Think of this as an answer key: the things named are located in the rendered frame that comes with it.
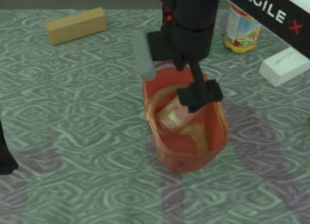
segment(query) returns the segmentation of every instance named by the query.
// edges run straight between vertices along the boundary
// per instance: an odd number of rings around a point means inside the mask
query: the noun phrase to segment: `table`
[[[259,73],[273,86],[310,69],[310,0],[229,0],[291,47],[262,62]]]

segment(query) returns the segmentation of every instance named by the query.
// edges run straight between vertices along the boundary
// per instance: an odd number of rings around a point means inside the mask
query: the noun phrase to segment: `gray patterned surface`
[[[277,89],[258,74],[283,42],[263,30],[235,55],[217,26],[202,65],[227,97],[230,142],[177,175],[158,162],[131,49],[160,12],[107,11],[107,32],[51,46],[44,22],[75,12],[0,11],[1,115],[21,164],[0,177],[0,224],[310,223],[310,73]]]

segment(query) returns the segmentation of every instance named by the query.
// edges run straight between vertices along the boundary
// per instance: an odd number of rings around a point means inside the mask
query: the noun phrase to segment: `brown box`
[[[45,23],[52,45],[68,42],[108,28],[101,7]]]

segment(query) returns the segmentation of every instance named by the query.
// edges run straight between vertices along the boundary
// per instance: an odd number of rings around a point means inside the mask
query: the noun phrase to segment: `white box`
[[[278,87],[309,69],[308,58],[294,48],[287,48],[264,60],[259,73],[274,87]]]

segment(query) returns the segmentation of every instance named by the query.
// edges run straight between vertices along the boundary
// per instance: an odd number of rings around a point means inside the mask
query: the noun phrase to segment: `red x logo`
[[[299,35],[299,29],[301,29],[302,27],[302,24],[297,24],[296,20],[293,20],[293,25],[290,27],[290,30],[294,30],[296,35]]]

